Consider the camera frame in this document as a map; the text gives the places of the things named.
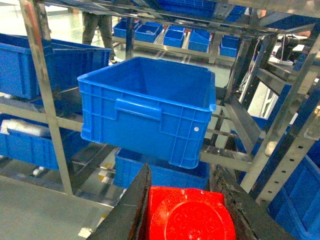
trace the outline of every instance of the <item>metal post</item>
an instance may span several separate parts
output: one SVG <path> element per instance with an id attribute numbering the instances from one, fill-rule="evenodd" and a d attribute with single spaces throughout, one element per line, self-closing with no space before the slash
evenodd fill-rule
<path id="1" fill-rule="evenodd" d="M 316 98 L 319 100 L 320 91 L 317 90 L 316 94 Z M 312 105 L 314 107 L 314 103 L 312 104 L 308 99 L 308 104 L 305 106 L 307 110 L 303 114 L 299 114 L 289 133 L 277 149 L 278 151 L 271 156 L 270 160 L 272 162 L 268 164 L 268 169 L 263 170 L 264 178 L 259 178 L 252 188 L 250 195 L 256 199 L 258 204 L 266 207 L 272 202 L 315 141 L 319 140 L 320 101 L 310 111 Z M 301 126 L 300 123 L 304 122 L 303 118 L 308 115 L 305 112 L 309 112 L 310 116 L 305 124 Z"/>
<path id="2" fill-rule="evenodd" d="M 250 49 L 254 49 L 256 44 L 257 41 L 253 41 L 251 39 L 243 39 L 241 41 L 235 62 L 231 69 L 230 79 L 227 86 L 227 92 L 224 98 L 225 100 L 227 100 L 241 84 L 242 79 L 244 78 L 246 72 L 249 69 L 251 59 L 254 54 L 254 51 L 250 51 Z"/>
<path id="3" fill-rule="evenodd" d="M 64 192 L 72 195 L 73 192 L 50 85 L 50 78 L 55 77 L 54 69 L 51 69 L 51 67 L 55 66 L 55 62 L 51 58 L 53 50 L 51 47 L 47 13 L 44 4 L 36 0 L 19 0 L 19 2 Z"/>
<path id="4" fill-rule="evenodd" d="M 135 20 L 132 17 L 126 19 L 125 59 L 134 56 Z"/>
<path id="5" fill-rule="evenodd" d="M 256 90 L 258 88 L 260 79 L 257 77 L 257 72 L 259 68 L 264 69 L 267 65 L 267 62 L 271 56 L 271 53 L 275 47 L 275 44 L 277 42 L 278 36 L 277 35 L 271 35 L 271 36 L 265 36 L 264 40 L 262 42 L 262 46 L 259 50 L 259 54 L 256 57 L 253 69 L 251 71 L 251 74 L 249 76 L 249 79 L 247 80 L 248 83 L 246 85 L 245 90 L 243 91 L 243 99 L 241 101 L 242 105 L 245 109 L 249 109 L 250 104 L 252 102 L 252 99 L 254 98 L 254 95 L 256 93 Z"/>
<path id="6" fill-rule="evenodd" d="M 287 84 L 292 84 L 291 90 L 282 104 L 278 115 L 274 119 L 265 139 L 263 140 L 249 171 L 246 173 L 241 183 L 241 186 L 248 193 L 268 162 L 269 157 L 265 154 L 267 145 L 270 142 L 278 143 L 280 141 L 310 86 L 318 75 L 317 72 L 311 71 L 313 61 L 320 49 L 320 35 L 318 35 L 317 32 L 318 26 L 316 25 L 314 27 L 310 36 L 310 42 L 307 42 L 303 48 L 301 58 L 305 58 L 305 60 L 302 67 L 299 68 L 299 65 L 296 64 L 293 68 L 293 71 L 287 81 Z"/>

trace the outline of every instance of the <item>shoe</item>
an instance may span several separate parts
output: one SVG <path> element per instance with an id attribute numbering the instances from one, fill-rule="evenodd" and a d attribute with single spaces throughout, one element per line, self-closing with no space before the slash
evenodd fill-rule
<path id="1" fill-rule="evenodd" d="M 122 61 L 123 61 L 122 59 L 115 56 L 113 59 L 109 60 L 109 63 L 117 64 L 117 63 L 121 63 Z"/>

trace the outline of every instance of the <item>crate handle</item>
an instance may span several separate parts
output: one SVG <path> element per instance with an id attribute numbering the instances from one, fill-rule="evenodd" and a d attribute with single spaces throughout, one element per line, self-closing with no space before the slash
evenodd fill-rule
<path id="1" fill-rule="evenodd" d="M 116 99 L 114 108 L 129 114 L 138 115 L 153 120 L 161 120 L 162 109 L 160 107 L 142 105 L 123 99 Z"/>

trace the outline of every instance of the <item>cable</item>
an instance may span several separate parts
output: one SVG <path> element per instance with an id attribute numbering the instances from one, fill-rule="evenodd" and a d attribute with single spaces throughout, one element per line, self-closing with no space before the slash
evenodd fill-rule
<path id="1" fill-rule="evenodd" d="M 255 45 L 255 48 L 254 48 L 254 51 L 253 51 L 253 55 L 252 55 L 252 58 L 251 58 L 251 61 L 250 63 L 254 60 L 255 58 L 255 55 L 256 55 L 256 51 L 257 51 L 257 48 L 258 48 L 258 44 L 260 43 L 260 39 L 258 39 L 256 45 Z M 252 66 L 252 68 L 250 69 L 250 66 L 249 66 L 249 74 L 243 79 L 242 83 L 240 84 L 239 88 L 238 88 L 238 91 L 241 92 L 241 89 L 246 85 L 247 83 L 247 80 L 248 80 L 248 77 L 250 76 L 250 74 L 252 74 L 254 70 L 254 65 Z"/>

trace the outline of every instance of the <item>person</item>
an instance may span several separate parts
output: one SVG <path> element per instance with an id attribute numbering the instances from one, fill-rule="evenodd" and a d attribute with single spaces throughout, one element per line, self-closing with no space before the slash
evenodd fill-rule
<path id="1" fill-rule="evenodd" d="M 112 17 L 110 15 L 94 14 L 84 11 L 82 12 L 82 18 L 84 25 L 82 43 L 91 45 L 96 28 L 99 27 L 104 47 L 111 49 L 109 61 L 112 64 L 122 62 L 122 60 L 116 56 L 112 44 Z"/>

